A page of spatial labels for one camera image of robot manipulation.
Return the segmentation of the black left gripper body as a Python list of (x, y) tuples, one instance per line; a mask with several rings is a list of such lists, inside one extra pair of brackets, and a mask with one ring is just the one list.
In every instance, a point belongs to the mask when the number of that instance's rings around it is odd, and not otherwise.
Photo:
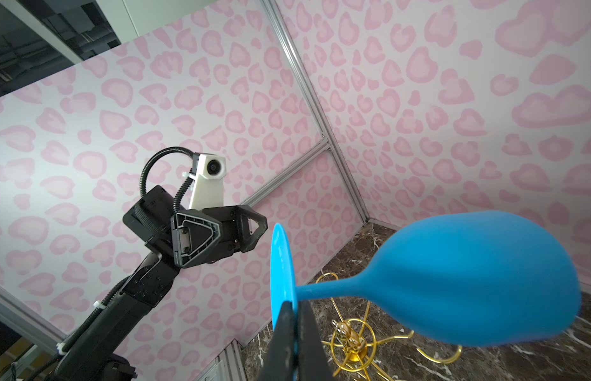
[(125, 213), (122, 221), (147, 249), (175, 267), (212, 264), (238, 252), (243, 240), (241, 206), (187, 210), (181, 205), (184, 195), (178, 190), (171, 196), (156, 186)]

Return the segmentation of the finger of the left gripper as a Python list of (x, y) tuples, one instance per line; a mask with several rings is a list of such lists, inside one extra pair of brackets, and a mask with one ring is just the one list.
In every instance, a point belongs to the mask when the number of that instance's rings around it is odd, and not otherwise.
[(178, 268), (207, 263), (220, 242), (222, 224), (201, 211), (181, 211), (171, 219), (173, 258)]
[(265, 216), (245, 205), (235, 206), (235, 222), (237, 224), (237, 242), (240, 252), (254, 250), (257, 243), (268, 229)]

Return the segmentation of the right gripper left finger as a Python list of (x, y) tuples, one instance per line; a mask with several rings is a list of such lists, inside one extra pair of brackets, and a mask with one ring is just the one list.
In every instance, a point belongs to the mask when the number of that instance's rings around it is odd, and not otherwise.
[(295, 371), (296, 315), (283, 302), (257, 381), (292, 381)]

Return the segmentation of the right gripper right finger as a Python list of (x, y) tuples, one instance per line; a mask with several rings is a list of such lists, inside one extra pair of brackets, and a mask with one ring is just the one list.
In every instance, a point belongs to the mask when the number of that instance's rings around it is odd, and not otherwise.
[(332, 371), (321, 343), (316, 316), (309, 301), (298, 304), (297, 379), (302, 381), (332, 381)]

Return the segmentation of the blue wine glass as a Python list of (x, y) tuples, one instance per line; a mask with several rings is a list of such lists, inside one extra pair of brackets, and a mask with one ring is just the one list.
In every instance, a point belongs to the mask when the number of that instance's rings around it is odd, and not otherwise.
[(364, 298), (426, 338), (468, 347), (539, 341), (570, 327), (581, 288), (567, 251), (544, 228), (506, 212), (429, 217), (404, 227), (346, 279), (300, 286), (282, 225), (271, 244), (271, 309)]

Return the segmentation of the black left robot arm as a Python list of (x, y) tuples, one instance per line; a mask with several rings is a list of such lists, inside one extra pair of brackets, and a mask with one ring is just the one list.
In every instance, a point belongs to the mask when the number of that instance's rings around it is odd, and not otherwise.
[(50, 380), (132, 380), (137, 373), (115, 350), (171, 290), (180, 271), (253, 250), (268, 229), (265, 216), (246, 205), (186, 210), (185, 192), (140, 187), (141, 198), (123, 216), (149, 254), (118, 282), (84, 323), (57, 346), (57, 354), (30, 379), (54, 366)]

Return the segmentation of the left aluminium frame beam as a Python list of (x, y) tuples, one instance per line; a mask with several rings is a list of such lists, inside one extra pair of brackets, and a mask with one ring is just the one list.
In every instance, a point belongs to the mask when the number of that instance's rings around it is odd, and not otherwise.
[[(230, 205), (322, 141), (259, 3), (218, 3), (0, 98), (0, 287), (63, 333), (149, 252), (122, 216), (154, 153), (225, 157)], [(177, 365), (254, 336), (276, 222), (299, 280), (336, 254), (362, 222), (331, 154), (294, 177), (255, 208), (256, 250), (181, 272), (120, 354)]]

